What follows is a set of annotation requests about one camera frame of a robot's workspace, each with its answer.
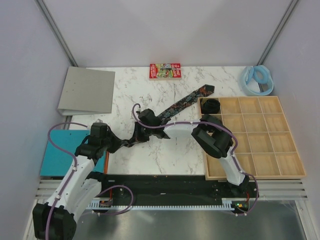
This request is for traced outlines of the floral navy necktie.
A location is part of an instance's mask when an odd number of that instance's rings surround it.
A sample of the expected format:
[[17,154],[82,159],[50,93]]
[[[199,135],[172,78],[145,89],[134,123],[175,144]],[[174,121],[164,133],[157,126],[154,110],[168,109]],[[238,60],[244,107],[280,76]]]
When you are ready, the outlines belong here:
[[202,87],[194,90],[192,93],[188,94],[187,96],[183,97],[173,105],[171,105],[169,108],[164,110],[159,115],[156,115],[157,117],[164,119],[164,118],[170,118],[170,120],[180,113],[182,110],[190,107],[191,105],[195,104],[200,97],[208,97],[211,94],[213,94],[215,91],[215,87],[213,85],[205,84]]

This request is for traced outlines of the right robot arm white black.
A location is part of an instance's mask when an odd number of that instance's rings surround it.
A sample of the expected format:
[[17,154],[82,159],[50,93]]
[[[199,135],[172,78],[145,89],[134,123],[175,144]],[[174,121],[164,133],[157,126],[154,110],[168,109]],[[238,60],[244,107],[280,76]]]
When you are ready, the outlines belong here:
[[136,120],[137,141],[147,141],[149,136],[159,139],[193,138],[207,155],[220,162],[233,196],[240,197],[247,191],[249,174],[243,170],[235,154],[238,140],[218,118],[205,114],[195,121],[166,120],[164,124],[149,108],[131,112]]

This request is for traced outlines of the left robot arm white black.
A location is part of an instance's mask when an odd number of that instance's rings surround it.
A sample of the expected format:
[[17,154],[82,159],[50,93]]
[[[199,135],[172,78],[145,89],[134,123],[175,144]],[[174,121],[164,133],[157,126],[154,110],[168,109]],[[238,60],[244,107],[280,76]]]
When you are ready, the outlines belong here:
[[104,197],[110,191],[108,182],[89,178],[89,174],[105,152],[112,153],[121,147],[119,138],[103,122],[95,122],[90,133],[70,152],[52,141],[58,150],[72,157],[72,163],[55,192],[45,203],[37,203],[32,210],[34,235],[39,240],[71,240],[77,222],[95,197]]

